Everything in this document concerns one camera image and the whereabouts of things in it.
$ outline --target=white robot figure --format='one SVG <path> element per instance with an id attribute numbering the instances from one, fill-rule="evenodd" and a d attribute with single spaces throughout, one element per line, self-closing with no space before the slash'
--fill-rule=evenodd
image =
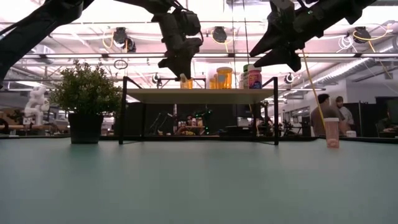
<path id="1" fill-rule="evenodd" d="M 29 101 L 25 106 L 25 117 L 35 116 L 36 125 L 42 125 L 43 111 L 48 111 L 50 109 L 50 103 L 48 99 L 44 97 L 45 91 L 45 87 L 33 87 L 33 90 L 29 93 Z"/>

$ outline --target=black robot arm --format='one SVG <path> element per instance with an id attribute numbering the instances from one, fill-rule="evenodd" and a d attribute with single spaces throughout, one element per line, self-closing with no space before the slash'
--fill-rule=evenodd
<path id="1" fill-rule="evenodd" d="M 300 57 L 295 53 L 303 49 L 313 37 L 322 37 L 323 31 L 342 19 L 353 24 L 362 16 L 362 10 L 376 0 L 297 0 L 301 8 L 285 0 L 270 0 L 272 12 L 268 15 L 268 29 L 251 50 L 254 57 L 271 50 L 254 66 L 287 64 L 293 71 L 301 69 Z"/>
<path id="2" fill-rule="evenodd" d="M 46 0 L 23 20 L 0 31 L 6 34 L 0 39 L 0 88 L 7 71 L 25 54 L 50 35 L 57 27 L 78 19 L 83 10 L 94 0 Z M 166 44 L 166 58 L 159 67 L 171 69 L 176 76 L 184 73 L 191 77 L 191 60 L 199 52 L 203 40 L 187 39 L 187 35 L 197 35 L 200 23 L 197 15 L 184 9 L 176 0 L 117 0 L 145 8 L 154 14 L 153 21 L 160 24 Z"/>

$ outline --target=teal table surface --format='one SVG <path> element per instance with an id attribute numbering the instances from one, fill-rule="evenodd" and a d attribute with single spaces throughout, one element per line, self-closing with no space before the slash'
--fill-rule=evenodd
<path id="1" fill-rule="evenodd" d="M 0 223 L 398 223 L 398 146 L 0 140 Z"/>

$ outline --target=green leaves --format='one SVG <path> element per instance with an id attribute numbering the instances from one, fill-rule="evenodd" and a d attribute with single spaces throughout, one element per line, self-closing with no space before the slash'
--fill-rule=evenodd
<path id="1" fill-rule="evenodd" d="M 94 69 L 87 63 L 74 61 L 74 68 L 61 71 L 63 82 L 55 85 L 51 102 L 65 111 L 80 114 L 110 114 L 119 111 L 121 88 L 106 77 L 100 64 Z"/>

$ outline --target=black plant pot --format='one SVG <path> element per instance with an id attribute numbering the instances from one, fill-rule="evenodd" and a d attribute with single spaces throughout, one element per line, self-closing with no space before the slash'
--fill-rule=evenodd
<path id="1" fill-rule="evenodd" d="M 98 144 L 104 116 L 69 114 L 68 120 L 72 144 Z"/>

